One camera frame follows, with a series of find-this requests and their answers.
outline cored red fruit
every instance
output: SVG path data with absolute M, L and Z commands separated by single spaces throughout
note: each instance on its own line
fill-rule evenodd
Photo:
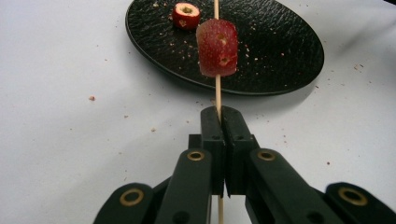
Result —
M 200 19 L 201 12 L 199 8 L 190 3 L 177 3 L 172 11 L 174 25 L 183 30 L 197 28 Z
M 230 21 L 212 19 L 196 31 L 201 73 L 207 77 L 226 77 L 236 71 L 238 38 Z

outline white table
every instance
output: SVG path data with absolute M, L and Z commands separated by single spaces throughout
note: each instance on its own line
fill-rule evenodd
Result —
M 318 34 L 321 73 L 289 94 L 223 104 L 312 187 L 346 181 L 395 211 L 396 6 L 280 2 Z M 214 92 L 140 55 L 125 31 L 130 4 L 0 2 L 0 223 L 92 223 L 118 187 L 171 175 L 200 132 Z M 244 197 L 225 200 L 225 223 L 249 223 Z

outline black plate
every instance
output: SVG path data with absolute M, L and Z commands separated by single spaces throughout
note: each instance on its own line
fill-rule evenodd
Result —
M 213 18 L 213 1 L 188 1 L 201 9 L 201 22 Z M 126 30 L 136 48 L 165 73 L 207 88 L 214 78 L 201 75 L 195 31 L 173 26 L 169 16 L 177 1 L 134 0 Z M 323 47 L 312 28 L 296 13 L 273 0 L 220 0 L 219 16 L 235 24 L 238 65 L 223 77 L 223 91 L 274 95 L 295 91 L 319 74 Z

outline sugar-coated fruit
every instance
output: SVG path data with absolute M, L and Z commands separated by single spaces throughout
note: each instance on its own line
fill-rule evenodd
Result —
M 236 71 L 238 38 L 235 26 L 226 20 L 211 19 L 196 31 L 199 65 L 207 77 L 226 77 Z
M 199 8 L 190 3 L 177 3 L 173 8 L 172 21 L 180 29 L 196 29 L 200 19 L 201 12 Z

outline red fruit piece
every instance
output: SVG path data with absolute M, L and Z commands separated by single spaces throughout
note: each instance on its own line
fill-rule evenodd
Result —
M 197 28 L 200 19 L 201 12 L 199 8 L 190 3 L 177 3 L 172 11 L 174 25 L 183 30 Z
M 209 20 L 196 31 L 199 65 L 207 77 L 226 77 L 236 71 L 238 61 L 238 38 L 230 21 Z

